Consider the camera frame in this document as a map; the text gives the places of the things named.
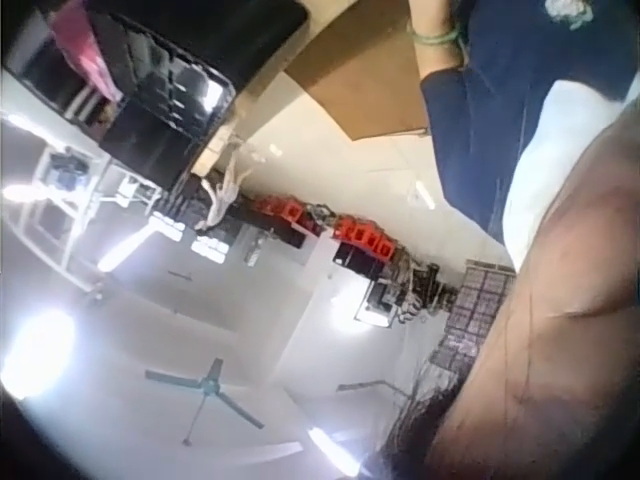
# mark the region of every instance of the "hair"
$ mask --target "hair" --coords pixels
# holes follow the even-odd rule
[[[416,381],[380,449],[362,464],[361,480],[424,480],[442,475],[427,463],[436,434],[455,402],[467,375],[459,375],[449,386],[429,396],[420,394]]]

